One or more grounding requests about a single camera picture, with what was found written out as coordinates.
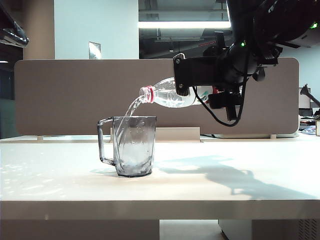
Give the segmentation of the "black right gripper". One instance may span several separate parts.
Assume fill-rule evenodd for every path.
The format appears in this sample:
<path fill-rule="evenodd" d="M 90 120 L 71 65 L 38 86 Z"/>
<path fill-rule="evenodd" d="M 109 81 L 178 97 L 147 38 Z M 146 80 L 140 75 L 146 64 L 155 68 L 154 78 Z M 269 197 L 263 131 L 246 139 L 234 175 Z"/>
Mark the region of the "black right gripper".
<path fill-rule="evenodd" d="M 213 56 L 186 58 L 179 53 L 173 57 L 176 93 L 185 97 L 190 87 L 212 86 L 210 108 L 225 109 L 228 120 L 239 120 L 245 96 L 240 88 L 248 79 L 248 41 L 241 39 L 226 46 L 222 31 L 216 31 L 215 37 Z"/>

